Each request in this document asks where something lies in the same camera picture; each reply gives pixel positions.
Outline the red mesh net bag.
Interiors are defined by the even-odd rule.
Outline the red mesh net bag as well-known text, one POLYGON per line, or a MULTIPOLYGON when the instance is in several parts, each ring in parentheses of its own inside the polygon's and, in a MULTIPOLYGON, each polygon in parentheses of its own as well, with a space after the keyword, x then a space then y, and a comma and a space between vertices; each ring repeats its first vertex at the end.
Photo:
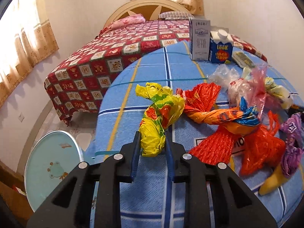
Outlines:
POLYGON ((189 151, 189 154, 209 165, 228 164, 235 144, 242 135, 229 132, 224 126, 218 126, 216 132, 202 140, 189 151))

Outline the red plastic bag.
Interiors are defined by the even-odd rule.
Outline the red plastic bag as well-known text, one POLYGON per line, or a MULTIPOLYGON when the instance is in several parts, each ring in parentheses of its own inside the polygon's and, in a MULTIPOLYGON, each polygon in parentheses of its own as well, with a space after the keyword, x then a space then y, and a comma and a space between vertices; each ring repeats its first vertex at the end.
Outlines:
POLYGON ((260 124, 253 133, 245 137, 245 149, 240 174, 248 176, 263 167, 275 168, 285 152, 285 142, 275 137, 279 130, 279 117, 268 112, 269 125, 260 124))

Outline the purple wrapper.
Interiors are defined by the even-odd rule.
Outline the purple wrapper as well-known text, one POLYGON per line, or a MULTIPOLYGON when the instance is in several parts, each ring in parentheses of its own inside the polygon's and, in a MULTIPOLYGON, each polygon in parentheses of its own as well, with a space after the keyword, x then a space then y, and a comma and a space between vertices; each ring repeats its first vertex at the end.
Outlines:
POLYGON ((281 168, 287 179, 297 171, 303 155, 302 118, 303 112, 295 113, 280 126, 280 130, 286 134, 286 150, 281 159, 281 168))

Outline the orange blue foil wrapper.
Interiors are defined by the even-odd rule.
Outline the orange blue foil wrapper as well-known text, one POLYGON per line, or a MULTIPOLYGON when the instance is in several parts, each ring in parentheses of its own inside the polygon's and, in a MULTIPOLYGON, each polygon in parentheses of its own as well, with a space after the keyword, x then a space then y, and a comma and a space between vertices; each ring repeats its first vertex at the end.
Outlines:
POLYGON ((236 135, 248 135, 260 125, 257 107, 249 106, 244 97, 234 108, 215 109, 221 87, 215 83, 201 83, 190 90, 176 89, 185 100, 184 114, 198 124, 219 125, 236 135))

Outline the yellow plastic bag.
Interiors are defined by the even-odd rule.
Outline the yellow plastic bag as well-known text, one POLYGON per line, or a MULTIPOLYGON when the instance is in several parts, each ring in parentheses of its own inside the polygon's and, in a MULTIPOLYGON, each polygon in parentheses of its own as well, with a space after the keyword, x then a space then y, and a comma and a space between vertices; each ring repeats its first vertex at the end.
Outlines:
POLYGON ((168 86, 147 82, 137 85, 135 94, 151 101, 139 125, 143 157, 156 157, 165 146, 165 131, 182 115, 185 100, 168 86))

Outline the clear white plastic bag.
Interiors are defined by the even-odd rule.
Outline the clear white plastic bag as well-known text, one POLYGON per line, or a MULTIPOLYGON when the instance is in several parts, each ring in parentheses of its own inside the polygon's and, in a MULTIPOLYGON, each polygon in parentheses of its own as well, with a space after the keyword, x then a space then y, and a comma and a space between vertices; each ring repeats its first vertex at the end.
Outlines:
POLYGON ((227 65, 221 64, 208 76, 208 82, 221 86, 222 91, 228 96, 231 107, 238 106, 241 98, 244 98, 248 105, 252 104, 253 86, 242 78, 235 68, 229 69, 227 65))

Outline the pink plastic bag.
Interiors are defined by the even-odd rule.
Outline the pink plastic bag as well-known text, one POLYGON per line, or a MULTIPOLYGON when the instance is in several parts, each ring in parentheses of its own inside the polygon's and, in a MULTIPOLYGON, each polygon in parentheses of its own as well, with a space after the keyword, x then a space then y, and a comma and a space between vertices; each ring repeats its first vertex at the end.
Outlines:
POLYGON ((278 111, 281 108, 279 99, 267 92, 265 87, 267 67, 255 67, 251 69, 248 83, 251 86, 249 105, 256 107, 258 119, 261 120, 264 110, 278 111))

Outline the wooden dresser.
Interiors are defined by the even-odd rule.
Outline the wooden dresser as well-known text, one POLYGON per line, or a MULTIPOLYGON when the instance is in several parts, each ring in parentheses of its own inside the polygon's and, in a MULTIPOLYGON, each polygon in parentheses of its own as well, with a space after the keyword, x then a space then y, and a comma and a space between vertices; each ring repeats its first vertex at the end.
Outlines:
POLYGON ((24 177, 1 162, 1 197, 22 227, 33 215, 24 192, 24 177))

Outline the blue plaid tablecloth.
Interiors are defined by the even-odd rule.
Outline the blue plaid tablecloth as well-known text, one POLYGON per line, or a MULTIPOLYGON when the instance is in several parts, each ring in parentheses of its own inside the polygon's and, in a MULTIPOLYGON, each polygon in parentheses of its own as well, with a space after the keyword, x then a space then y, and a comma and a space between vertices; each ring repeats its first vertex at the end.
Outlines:
MULTIPOLYGON (((191 61, 189 44, 185 41, 153 51, 135 61, 117 76, 106 92, 98 113, 95 141, 86 153, 94 155, 95 163, 99 163, 133 141, 144 111, 151 104, 150 100, 136 96, 137 84, 145 86, 146 82, 156 82, 171 87, 173 91, 176 88, 192 89, 206 81, 206 76, 218 66, 207 61, 191 61), (126 104, 120 113, 125 97, 126 104), (108 146, 119 114, 121 118, 113 142, 108 146)), ((269 66, 267 76, 287 88, 294 103, 303 107, 296 89, 277 70, 269 66)), ((172 125, 173 141, 182 144, 188 152, 216 129, 217 126, 199 125, 182 115, 172 125)), ((282 227, 303 197, 302 172, 300 168, 283 186, 259 196, 258 189, 271 172, 271 169, 264 168, 242 179, 273 215, 278 227, 282 227)), ((185 183, 175 184, 169 180, 164 153, 155 158, 140 156, 135 181, 121 183, 120 188, 122 227, 183 227, 185 183)))

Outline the red patterned bed cover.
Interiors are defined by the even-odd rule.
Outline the red patterned bed cover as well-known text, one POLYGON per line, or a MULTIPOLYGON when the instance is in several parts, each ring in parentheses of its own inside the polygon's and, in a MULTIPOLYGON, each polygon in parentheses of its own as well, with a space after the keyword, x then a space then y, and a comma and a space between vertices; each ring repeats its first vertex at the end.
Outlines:
POLYGON ((58 118, 68 125, 75 112, 96 113, 119 73, 147 53, 189 40, 188 20, 155 20, 103 29, 46 77, 44 87, 58 118))

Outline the blue juice carton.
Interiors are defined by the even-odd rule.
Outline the blue juice carton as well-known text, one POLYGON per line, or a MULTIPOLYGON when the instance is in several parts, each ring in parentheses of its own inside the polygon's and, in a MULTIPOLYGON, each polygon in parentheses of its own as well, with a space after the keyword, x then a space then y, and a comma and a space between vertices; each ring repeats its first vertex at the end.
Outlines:
POLYGON ((229 64, 232 58, 233 39, 224 29, 210 31, 209 61, 229 64))

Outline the left beige curtain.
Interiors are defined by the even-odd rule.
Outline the left beige curtain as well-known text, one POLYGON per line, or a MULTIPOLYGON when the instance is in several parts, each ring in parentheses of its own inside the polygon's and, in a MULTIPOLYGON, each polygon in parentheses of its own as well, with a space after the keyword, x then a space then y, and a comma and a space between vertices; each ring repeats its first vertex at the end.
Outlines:
POLYGON ((45 0, 12 0, 1 17, 1 103, 58 49, 45 0))

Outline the striped pillow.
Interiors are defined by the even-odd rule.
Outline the striped pillow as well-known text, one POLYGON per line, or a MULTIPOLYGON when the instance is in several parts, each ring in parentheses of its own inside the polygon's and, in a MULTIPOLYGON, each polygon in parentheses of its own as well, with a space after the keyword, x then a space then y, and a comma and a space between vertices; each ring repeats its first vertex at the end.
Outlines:
POLYGON ((194 17, 192 14, 182 11, 168 11, 158 15, 160 20, 188 20, 192 17, 194 17))

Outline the pink pillow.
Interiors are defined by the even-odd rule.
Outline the pink pillow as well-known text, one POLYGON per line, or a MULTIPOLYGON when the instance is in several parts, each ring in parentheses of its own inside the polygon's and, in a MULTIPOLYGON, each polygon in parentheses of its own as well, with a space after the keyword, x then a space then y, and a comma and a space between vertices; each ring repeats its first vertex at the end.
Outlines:
POLYGON ((141 14, 135 14, 135 15, 130 15, 128 17, 124 17, 122 19, 112 22, 111 25, 109 26, 109 28, 114 30, 114 29, 129 26, 129 25, 141 24, 141 23, 145 23, 145 22, 146 22, 146 19, 141 14))

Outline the white wall socket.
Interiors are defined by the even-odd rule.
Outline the white wall socket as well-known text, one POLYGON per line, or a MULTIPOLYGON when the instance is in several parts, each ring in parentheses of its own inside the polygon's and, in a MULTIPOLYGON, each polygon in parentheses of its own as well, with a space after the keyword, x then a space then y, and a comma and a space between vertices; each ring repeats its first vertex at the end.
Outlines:
POLYGON ((24 120, 24 118, 25 117, 24 117, 23 113, 20 113, 18 116, 19 121, 22 122, 24 120))

